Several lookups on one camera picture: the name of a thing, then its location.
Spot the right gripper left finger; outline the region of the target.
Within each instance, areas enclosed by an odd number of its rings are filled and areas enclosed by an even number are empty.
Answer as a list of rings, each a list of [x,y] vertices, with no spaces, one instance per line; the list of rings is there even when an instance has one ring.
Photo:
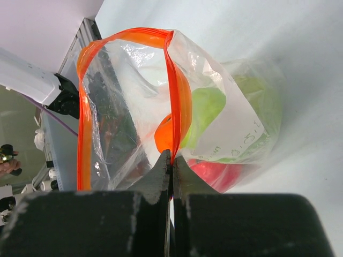
[[[1,256],[168,256],[170,151],[127,190],[25,196],[1,234]]]

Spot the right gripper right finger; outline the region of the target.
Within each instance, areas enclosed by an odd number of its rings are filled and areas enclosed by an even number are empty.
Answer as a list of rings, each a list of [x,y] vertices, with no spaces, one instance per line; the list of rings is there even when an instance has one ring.
[[[176,256],[333,256],[311,203],[297,194],[220,194],[182,157],[173,164]]]

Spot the red apple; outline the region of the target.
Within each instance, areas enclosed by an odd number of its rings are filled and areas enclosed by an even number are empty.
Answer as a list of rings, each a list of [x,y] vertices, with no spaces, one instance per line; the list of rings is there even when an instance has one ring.
[[[187,164],[205,183],[219,193],[225,193],[233,187],[243,169],[241,164],[206,162],[197,159],[190,159]]]

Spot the orange fruit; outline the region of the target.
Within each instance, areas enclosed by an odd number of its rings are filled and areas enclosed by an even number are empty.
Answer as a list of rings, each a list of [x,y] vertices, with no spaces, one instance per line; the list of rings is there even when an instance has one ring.
[[[154,134],[155,145],[159,153],[169,149],[173,151],[173,119],[168,114],[157,127]]]

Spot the clear zip top bag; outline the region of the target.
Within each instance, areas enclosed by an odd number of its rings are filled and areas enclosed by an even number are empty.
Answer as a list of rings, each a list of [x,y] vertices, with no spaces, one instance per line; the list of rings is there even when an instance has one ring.
[[[184,158],[180,150],[192,122],[191,82],[227,85],[236,75],[257,77],[277,90],[280,102],[285,84],[272,63],[219,63],[180,31],[148,27],[90,42],[79,54],[77,75],[80,191],[123,190],[141,180],[161,154],[154,134],[168,114],[173,151],[166,150],[172,159]]]

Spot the green cabbage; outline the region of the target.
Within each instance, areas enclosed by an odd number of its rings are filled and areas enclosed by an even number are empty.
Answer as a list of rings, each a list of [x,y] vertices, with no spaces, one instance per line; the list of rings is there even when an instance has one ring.
[[[197,88],[220,89],[226,105],[195,148],[181,148],[184,158],[250,164],[260,162],[275,145],[282,117],[277,90],[257,77],[236,75],[234,81],[227,85],[217,85],[211,79],[191,82],[191,92]]]

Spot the green apple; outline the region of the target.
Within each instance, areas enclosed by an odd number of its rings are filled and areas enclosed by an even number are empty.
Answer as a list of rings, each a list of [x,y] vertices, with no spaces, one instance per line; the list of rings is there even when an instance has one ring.
[[[192,122],[181,148],[195,148],[208,126],[226,105],[226,96],[218,88],[197,88],[192,94]]]

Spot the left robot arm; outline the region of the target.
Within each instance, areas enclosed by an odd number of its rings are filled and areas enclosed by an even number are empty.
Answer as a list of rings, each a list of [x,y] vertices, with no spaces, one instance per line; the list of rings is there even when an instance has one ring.
[[[3,48],[1,85],[51,111],[79,119],[79,91],[71,80],[30,64]]]

